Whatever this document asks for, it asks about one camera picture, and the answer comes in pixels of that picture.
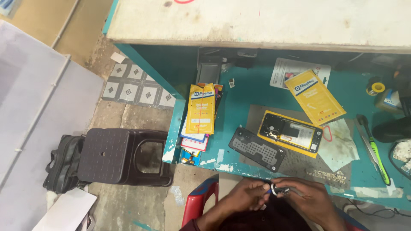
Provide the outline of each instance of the white cleaning cloth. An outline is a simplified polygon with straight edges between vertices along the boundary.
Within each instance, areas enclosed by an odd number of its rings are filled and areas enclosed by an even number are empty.
[[[324,125],[318,154],[333,172],[360,159],[344,119]]]

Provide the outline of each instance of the black cable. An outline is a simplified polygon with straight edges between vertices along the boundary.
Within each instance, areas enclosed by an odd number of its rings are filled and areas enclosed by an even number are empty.
[[[354,205],[354,206],[358,209],[358,211],[360,211],[360,212],[362,212],[362,213],[364,213],[365,215],[368,215],[368,216],[376,216],[376,217],[381,217],[381,218],[385,218],[385,219],[393,218],[395,215],[400,215],[400,216],[403,216],[403,217],[411,217],[411,215],[406,215],[406,214],[403,214],[403,213],[398,212],[398,210],[397,210],[396,208],[394,208],[394,210],[392,210],[392,209],[390,209],[390,208],[385,208],[385,209],[377,210],[377,211],[375,211],[375,212],[373,212],[373,213],[366,213],[366,212],[362,211],[362,210],[361,210],[354,202],[352,202],[350,199],[347,198],[347,200],[348,200],[352,205]],[[382,211],[387,211],[387,210],[389,210],[389,211],[391,211],[391,212],[393,213],[393,215],[392,215],[391,217],[383,217],[383,216],[380,216],[380,215],[376,215],[376,213],[379,213],[379,212],[382,212]]]
[[[402,175],[404,175],[405,177],[408,178],[408,180],[411,180],[411,176],[405,174],[405,171],[402,170],[401,168],[399,168],[393,161],[393,157],[392,155],[394,154],[394,149],[397,146],[399,142],[395,142],[394,145],[391,147],[390,151],[388,152],[388,159],[390,160],[390,162],[393,164],[394,168],[397,169]]]

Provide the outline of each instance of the yellow packaging pouch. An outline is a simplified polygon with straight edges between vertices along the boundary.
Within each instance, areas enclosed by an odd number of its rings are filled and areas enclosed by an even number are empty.
[[[319,126],[346,113],[311,69],[284,83],[314,125]]]
[[[215,89],[212,83],[204,88],[190,87],[185,133],[214,134]]]

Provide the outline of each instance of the white desk top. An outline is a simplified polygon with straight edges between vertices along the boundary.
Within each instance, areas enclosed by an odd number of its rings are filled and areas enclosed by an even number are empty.
[[[107,37],[131,44],[411,53],[410,24],[407,0],[119,0]]]

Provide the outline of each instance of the tiled floor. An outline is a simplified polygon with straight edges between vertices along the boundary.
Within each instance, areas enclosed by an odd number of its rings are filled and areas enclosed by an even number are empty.
[[[128,58],[114,66],[102,99],[158,109],[173,109],[175,103],[174,96]]]

